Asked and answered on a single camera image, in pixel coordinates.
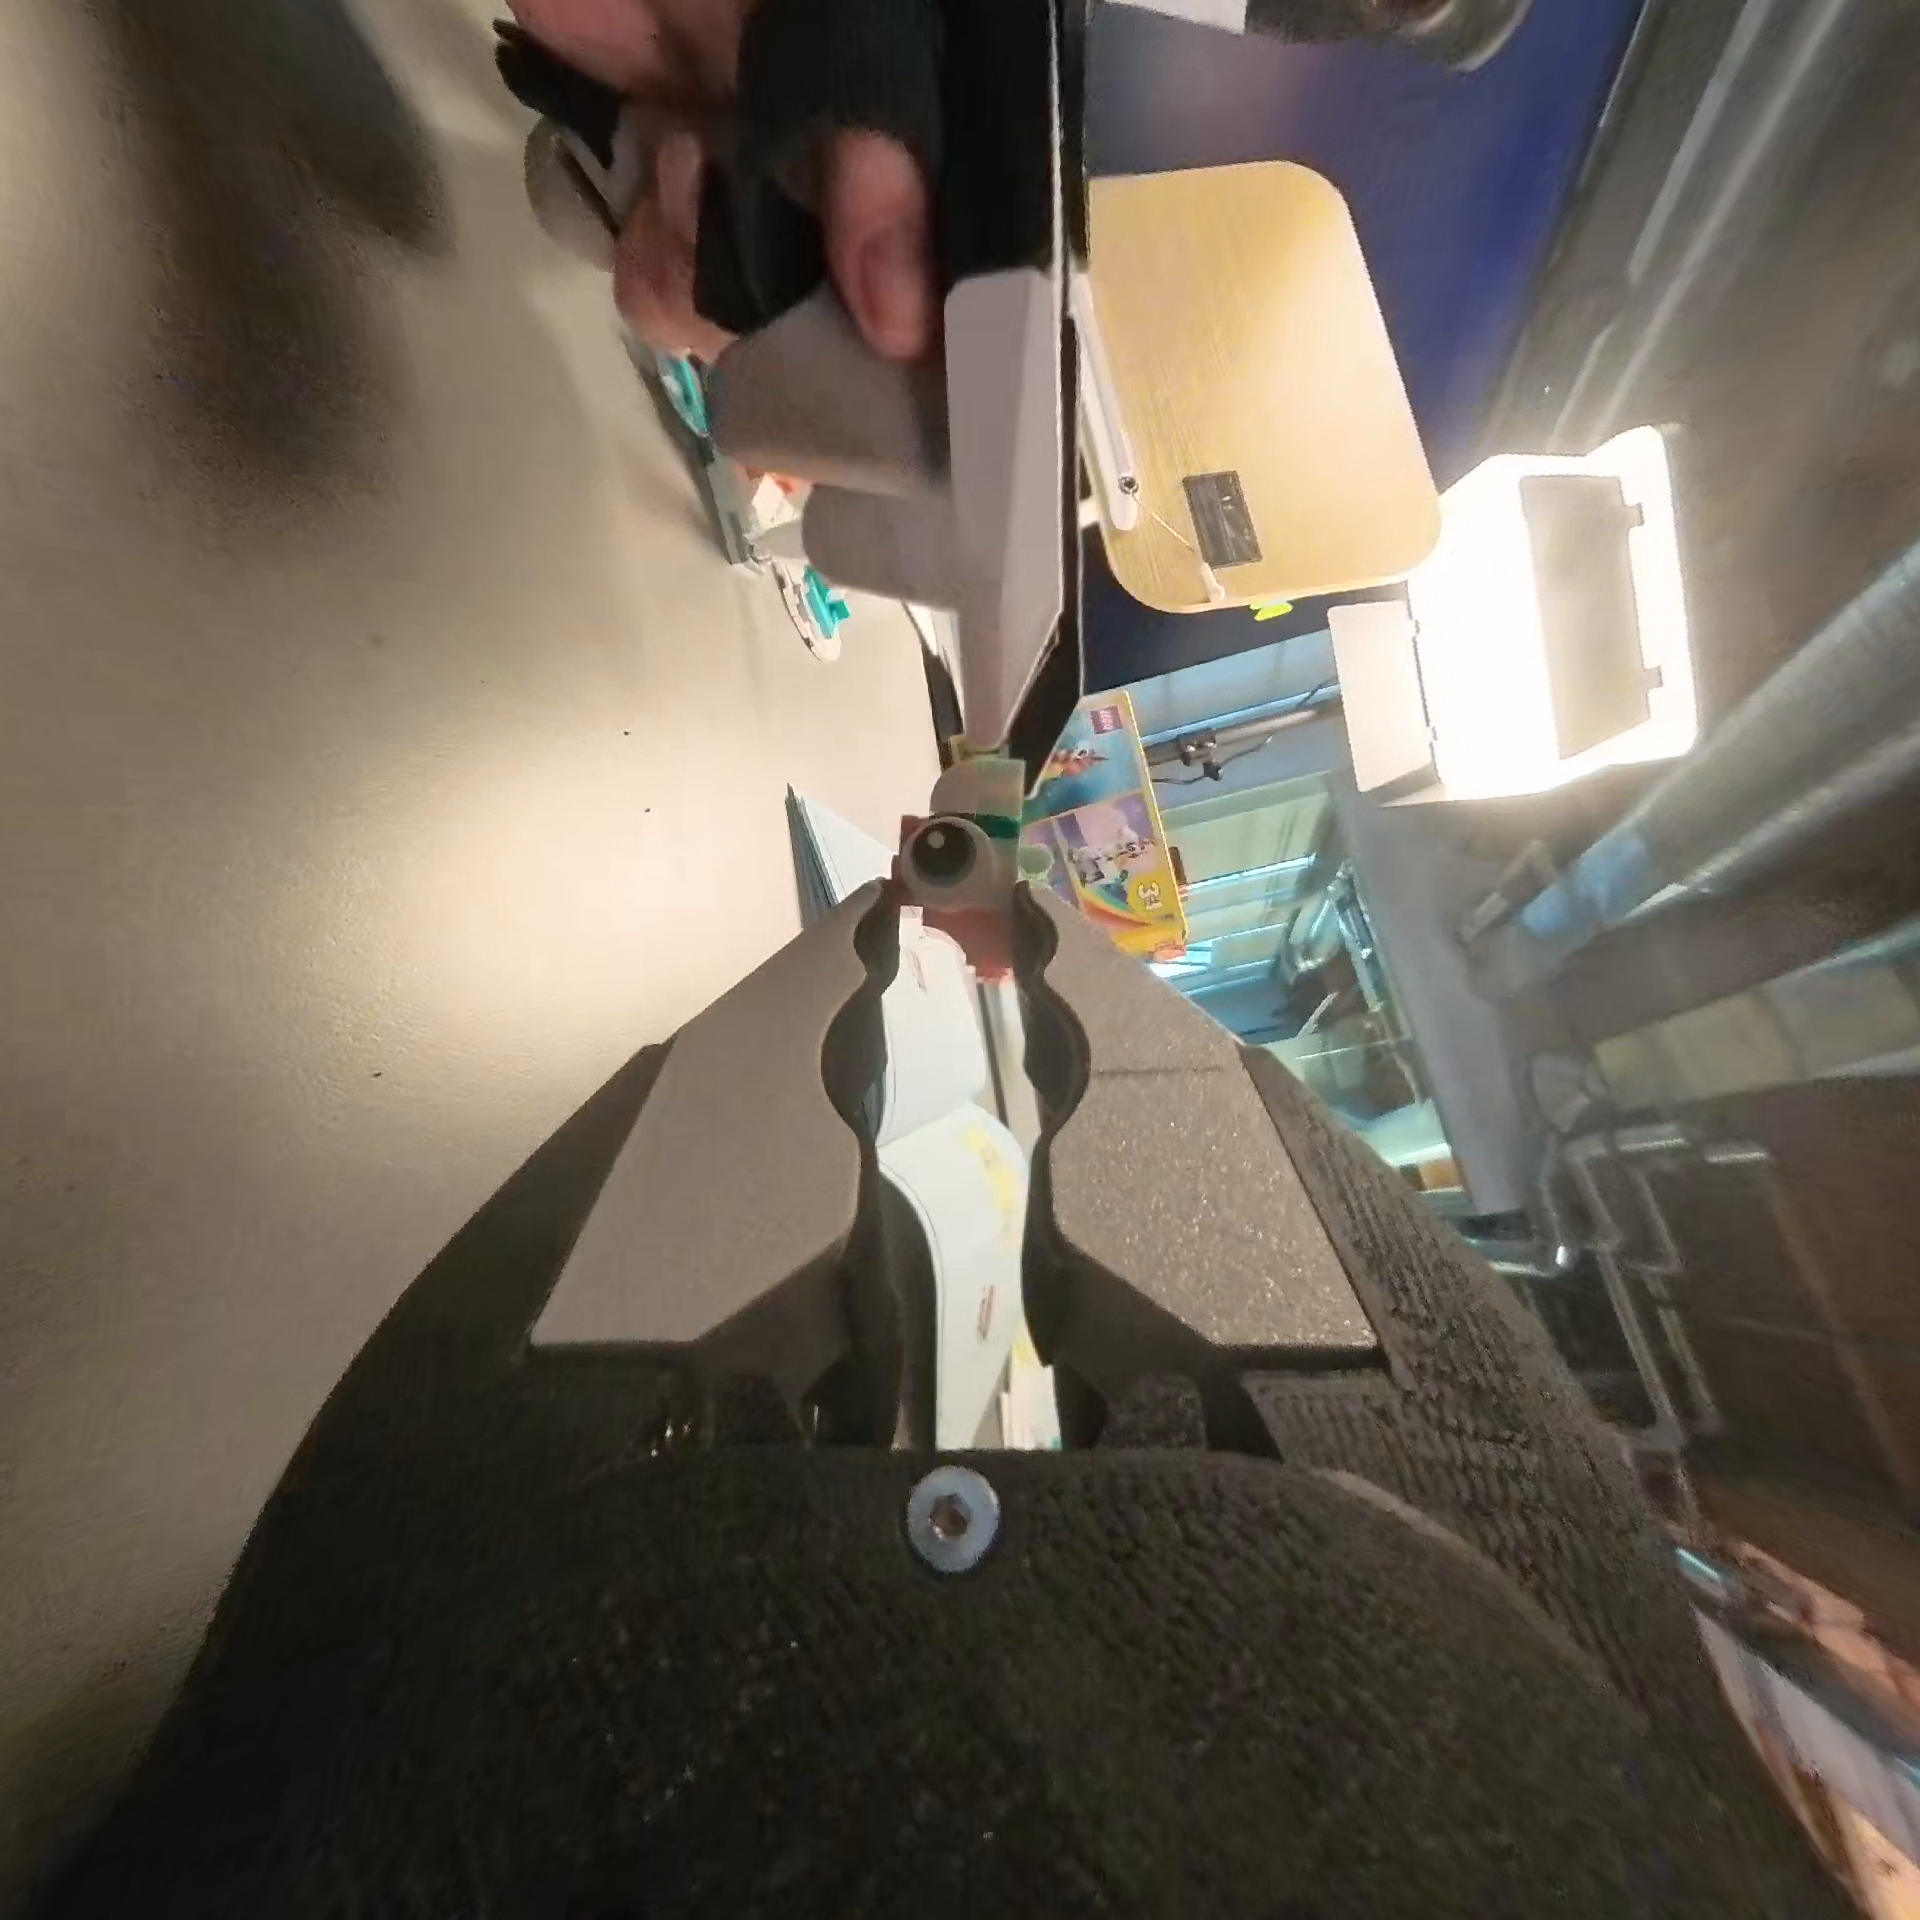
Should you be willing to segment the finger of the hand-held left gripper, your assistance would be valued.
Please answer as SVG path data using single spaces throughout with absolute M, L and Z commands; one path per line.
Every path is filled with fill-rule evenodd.
M 964 278 L 943 305 L 957 698 L 1002 749 L 1064 611 L 1064 289 L 1053 267 Z

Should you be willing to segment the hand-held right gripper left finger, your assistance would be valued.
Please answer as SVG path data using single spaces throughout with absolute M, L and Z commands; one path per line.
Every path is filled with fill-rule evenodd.
M 906 1310 L 886 1247 L 871 1096 L 900 900 L 871 879 L 659 1049 L 530 1333 L 552 1361 L 772 1379 L 904 1413 Z

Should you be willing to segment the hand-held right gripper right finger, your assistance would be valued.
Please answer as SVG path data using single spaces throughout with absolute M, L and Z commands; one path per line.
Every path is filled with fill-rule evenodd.
M 1030 1160 L 1022 1306 L 1055 1379 L 1224 1401 L 1379 1368 L 1379 1333 L 1239 1042 L 1052 891 L 1012 900 Z

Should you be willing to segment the pale blue instruction booklet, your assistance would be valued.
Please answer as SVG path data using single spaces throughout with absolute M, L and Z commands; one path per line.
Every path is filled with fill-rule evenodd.
M 926 817 L 923 808 L 904 817 Z M 996 1054 L 957 945 L 921 924 L 886 847 L 823 802 L 783 795 L 800 927 L 863 891 L 896 910 L 891 976 L 876 997 L 877 1061 L 859 1113 L 876 1149 L 886 1253 L 902 1290 L 896 1441 L 967 1451 L 998 1408 L 1024 1325 L 1030 1152 L 996 1109 Z

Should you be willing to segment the orange lego brick assembly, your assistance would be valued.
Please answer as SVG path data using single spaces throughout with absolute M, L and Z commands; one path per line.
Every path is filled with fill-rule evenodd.
M 894 876 L 906 905 L 987 984 L 1014 976 L 1014 897 L 1049 874 L 1015 813 L 935 812 L 902 824 Z

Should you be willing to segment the white teal lego model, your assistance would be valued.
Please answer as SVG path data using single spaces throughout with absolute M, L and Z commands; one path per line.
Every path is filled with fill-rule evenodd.
M 724 560 L 777 590 L 785 617 L 815 660 L 837 660 L 851 608 L 805 556 L 810 484 L 744 464 L 717 444 L 708 417 L 708 369 L 696 357 L 659 352 L 630 331 L 622 344 L 682 455 Z

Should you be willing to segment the yellow lego box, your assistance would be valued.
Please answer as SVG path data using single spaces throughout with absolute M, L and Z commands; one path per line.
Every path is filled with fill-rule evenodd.
M 1145 961 L 1186 954 L 1183 884 L 1126 690 L 1071 710 L 1026 797 L 1022 842 L 1046 855 L 1052 891 L 1116 947 Z

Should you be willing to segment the person's left hand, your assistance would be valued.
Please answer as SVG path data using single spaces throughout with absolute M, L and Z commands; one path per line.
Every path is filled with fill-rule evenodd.
M 697 313 L 696 253 L 708 161 L 737 96 L 752 1 L 511 1 L 531 42 L 613 87 L 651 150 L 648 190 L 610 252 L 615 311 L 666 353 L 716 360 L 731 335 Z M 934 212 L 919 161 L 889 133 L 846 128 L 814 137 L 798 165 L 823 227 L 827 278 L 874 352 L 917 360 L 942 297 Z

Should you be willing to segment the wooden side table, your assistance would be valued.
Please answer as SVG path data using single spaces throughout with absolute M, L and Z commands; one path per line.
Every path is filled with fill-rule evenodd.
M 1101 175 L 1083 279 L 1128 446 L 1101 527 L 1139 606 L 1199 613 L 1397 584 L 1437 487 L 1343 195 L 1295 160 Z

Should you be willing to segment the bright light panel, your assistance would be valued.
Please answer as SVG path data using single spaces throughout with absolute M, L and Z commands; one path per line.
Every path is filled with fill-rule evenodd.
M 1689 756 L 1697 676 L 1674 432 L 1503 451 L 1439 498 L 1395 596 L 1325 613 L 1355 789 L 1374 804 L 1542 797 Z

